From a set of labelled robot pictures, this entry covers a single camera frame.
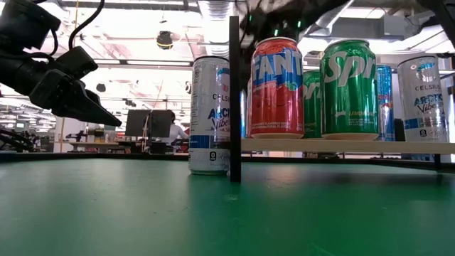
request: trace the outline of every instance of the green sprite can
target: green sprite can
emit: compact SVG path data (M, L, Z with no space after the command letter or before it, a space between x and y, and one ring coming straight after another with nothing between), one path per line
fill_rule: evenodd
M321 60L324 139L372 141L379 135L376 57L367 41L329 46Z
M304 73L305 139L321 138L321 74L319 70Z

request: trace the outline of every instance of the red fanta can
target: red fanta can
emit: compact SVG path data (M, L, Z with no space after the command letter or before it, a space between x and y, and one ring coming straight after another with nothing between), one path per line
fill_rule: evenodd
M296 41L276 37L259 42L251 64L251 136L302 138L303 64Z

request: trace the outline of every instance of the wooden shelf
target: wooden shelf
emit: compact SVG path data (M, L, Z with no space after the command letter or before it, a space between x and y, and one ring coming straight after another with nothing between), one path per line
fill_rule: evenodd
M455 154L455 143L357 142L323 139L242 139L242 150Z

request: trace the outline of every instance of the green table surface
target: green table surface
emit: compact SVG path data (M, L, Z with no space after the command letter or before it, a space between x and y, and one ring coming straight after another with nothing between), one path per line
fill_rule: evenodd
M454 177L369 165L0 164L0 255L455 255Z

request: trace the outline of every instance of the white celsius can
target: white celsius can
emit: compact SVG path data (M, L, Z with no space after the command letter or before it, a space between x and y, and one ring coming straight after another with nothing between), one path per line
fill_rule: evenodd
M225 175L230 168L230 70L218 56L193 65L189 169L192 174Z
M437 59L424 56L398 65L407 142L448 142ZM413 154L414 160L432 160Z

